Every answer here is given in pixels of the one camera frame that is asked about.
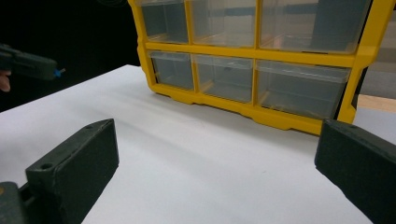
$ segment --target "dark background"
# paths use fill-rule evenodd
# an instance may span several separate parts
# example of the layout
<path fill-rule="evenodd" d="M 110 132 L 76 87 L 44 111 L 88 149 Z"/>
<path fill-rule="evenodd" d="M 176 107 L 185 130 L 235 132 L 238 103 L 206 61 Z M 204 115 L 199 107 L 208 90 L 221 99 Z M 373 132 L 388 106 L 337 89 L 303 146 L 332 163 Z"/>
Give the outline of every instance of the dark background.
<path fill-rule="evenodd" d="M 96 0 L 1 0 L 0 43 L 51 58 L 61 78 L 44 81 L 13 74 L 0 91 L 0 112 L 71 87 L 125 64 L 139 65 L 132 10 Z"/>

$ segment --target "storage drawer organizer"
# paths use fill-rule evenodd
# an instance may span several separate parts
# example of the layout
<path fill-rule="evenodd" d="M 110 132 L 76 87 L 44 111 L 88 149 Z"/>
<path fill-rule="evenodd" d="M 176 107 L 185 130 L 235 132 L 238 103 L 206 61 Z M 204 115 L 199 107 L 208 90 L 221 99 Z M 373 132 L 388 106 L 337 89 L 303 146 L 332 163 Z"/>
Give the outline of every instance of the storage drawer organizer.
<path fill-rule="evenodd" d="M 396 0 L 129 0 L 148 86 L 282 130 L 351 123 Z"/>

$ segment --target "black tool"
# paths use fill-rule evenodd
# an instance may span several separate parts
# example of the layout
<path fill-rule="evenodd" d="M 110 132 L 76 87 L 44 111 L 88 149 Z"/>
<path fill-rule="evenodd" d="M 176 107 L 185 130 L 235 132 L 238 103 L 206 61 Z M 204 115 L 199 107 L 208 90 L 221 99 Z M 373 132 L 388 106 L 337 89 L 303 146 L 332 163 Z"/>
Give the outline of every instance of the black tool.
<path fill-rule="evenodd" d="M 0 70 L 10 70 L 15 75 L 53 80 L 64 71 L 57 69 L 57 63 L 49 58 L 21 52 L 0 43 Z"/>
<path fill-rule="evenodd" d="M 28 167 L 20 189 L 0 183 L 0 223 L 81 223 L 118 166 L 114 120 L 92 123 Z"/>

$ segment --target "person's hand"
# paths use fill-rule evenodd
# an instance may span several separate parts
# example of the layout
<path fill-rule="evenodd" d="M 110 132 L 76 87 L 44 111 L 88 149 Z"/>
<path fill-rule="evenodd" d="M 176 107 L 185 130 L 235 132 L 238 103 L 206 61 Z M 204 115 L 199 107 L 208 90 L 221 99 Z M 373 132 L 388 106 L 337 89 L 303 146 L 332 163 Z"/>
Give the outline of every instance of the person's hand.
<path fill-rule="evenodd" d="M 3 71 L 0 70 L 0 90 L 8 92 L 11 90 L 11 86 L 9 85 L 8 76 L 11 75 L 11 71 Z"/>

